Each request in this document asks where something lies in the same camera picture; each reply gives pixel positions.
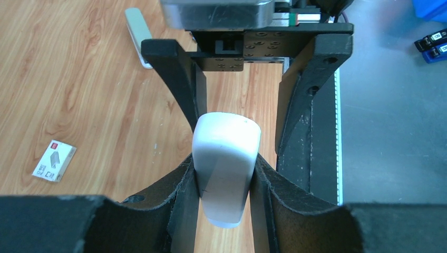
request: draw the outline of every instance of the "white label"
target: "white label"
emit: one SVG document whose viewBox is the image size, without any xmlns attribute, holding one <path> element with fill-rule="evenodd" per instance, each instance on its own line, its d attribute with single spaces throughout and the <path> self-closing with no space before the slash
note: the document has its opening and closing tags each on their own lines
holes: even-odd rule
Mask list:
<svg viewBox="0 0 447 253">
<path fill-rule="evenodd" d="M 33 176 L 59 182 L 75 151 L 73 146 L 52 140 L 34 169 Z"/>
<path fill-rule="evenodd" d="M 439 50 L 440 50 L 441 52 L 443 52 L 443 53 L 447 52 L 447 45 L 445 45 L 445 46 L 441 46 L 441 47 L 439 48 Z"/>
<path fill-rule="evenodd" d="M 432 35 L 432 40 L 434 40 L 434 41 L 437 41 L 437 40 L 439 40 L 440 38 L 442 38 L 441 33 L 436 33 L 436 34 L 433 34 L 433 35 Z"/>
</svg>

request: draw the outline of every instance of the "wood grain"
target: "wood grain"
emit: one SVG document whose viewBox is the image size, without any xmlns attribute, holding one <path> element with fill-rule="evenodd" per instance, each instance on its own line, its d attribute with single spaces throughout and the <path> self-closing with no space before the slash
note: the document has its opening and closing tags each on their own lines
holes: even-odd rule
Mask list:
<svg viewBox="0 0 447 253">
<path fill-rule="evenodd" d="M 156 0 L 0 3 L 0 194 L 122 201 L 191 152 L 192 133 L 176 101 L 138 60 L 125 25 L 129 7 L 142 11 L 153 37 L 195 50 L 188 33 L 166 27 Z M 263 131 L 260 153 L 273 165 L 280 75 L 279 64 L 206 73 L 208 111 L 255 120 Z M 60 183 L 31 176 L 52 139 L 77 147 Z M 235 229 L 212 226 L 200 208 L 196 252 L 253 251 L 249 205 Z"/>
</svg>

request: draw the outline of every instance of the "screw hole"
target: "screw hole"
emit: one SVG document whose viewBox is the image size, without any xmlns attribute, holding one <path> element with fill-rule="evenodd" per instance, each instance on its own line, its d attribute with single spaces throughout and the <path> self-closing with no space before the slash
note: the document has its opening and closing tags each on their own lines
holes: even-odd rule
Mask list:
<svg viewBox="0 0 447 253">
<path fill-rule="evenodd" d="M 124 201 L 124 203 L 138 203 L 141 202 L 145 199 L 145 197 L 143 195 L 132 195 L 130 197 L 127 197 Z"/>
<path fill-rule="evenodd" d="M 338 59 L 335 57 L 329 57 L 329 58 L 326 58 L 323 60 L 323 62 L 325 64 L 333 64 L 333 63 L 336 63 L 337 61 L 338 61 Z"/>
<path fill-rule="evenodd" d="M 319 89 L 320 88 L 318 86 L 312 86 L 309 88 L 309 90 L 307 90 L 307 94 L 309 94 L 310 96 L 315 96 Z"/>
</svg>

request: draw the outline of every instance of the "blue plastic bin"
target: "blue plastic bin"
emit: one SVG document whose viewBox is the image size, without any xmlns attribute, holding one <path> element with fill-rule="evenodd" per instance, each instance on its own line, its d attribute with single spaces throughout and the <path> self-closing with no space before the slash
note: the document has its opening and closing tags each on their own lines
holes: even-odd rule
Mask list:
<svg viewBox="0 0 447 253">
<path fill-rule="evenodd" d="M 416 16 L 427 21 L 447 22 L 447 0 L 413 0 Z"/>
</svg>

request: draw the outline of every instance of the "white cylindrical object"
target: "white cylindrical object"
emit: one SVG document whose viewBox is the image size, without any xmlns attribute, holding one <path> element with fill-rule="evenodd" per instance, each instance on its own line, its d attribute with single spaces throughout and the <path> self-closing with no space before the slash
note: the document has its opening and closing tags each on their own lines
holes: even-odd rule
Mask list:
<svg viewBox="0 0 447 253">
<path fill-rule="evenodd" d="M 203 211 L 223 228 L 240 224 L 259 151 L 261 128 L 244 116 L 202 115 L 192 138 L 192 158 Z"/>
</svg>

